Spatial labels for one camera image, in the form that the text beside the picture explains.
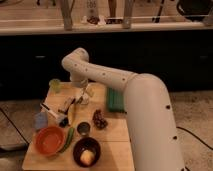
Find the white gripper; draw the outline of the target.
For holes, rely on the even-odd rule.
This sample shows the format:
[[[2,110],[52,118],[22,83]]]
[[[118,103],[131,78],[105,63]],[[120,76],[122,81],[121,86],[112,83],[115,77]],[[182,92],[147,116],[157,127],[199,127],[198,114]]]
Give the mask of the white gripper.
[[[75,96],[75,103],[80,105],[88,105],[90,98],[94,95],[93,90],[89,86],[88,79],[72,79],[71,84],[74,87],[79,88],[79,92]]]

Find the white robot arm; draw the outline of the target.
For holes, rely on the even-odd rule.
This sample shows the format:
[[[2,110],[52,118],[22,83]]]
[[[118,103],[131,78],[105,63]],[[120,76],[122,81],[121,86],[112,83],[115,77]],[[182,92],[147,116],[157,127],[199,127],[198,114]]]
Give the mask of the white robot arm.
[[[135,171],[186,171],[169,93],[160,78],[92,64],[83,48],[66,55],[62,66],[76,87],[93,80],[123,93]]]

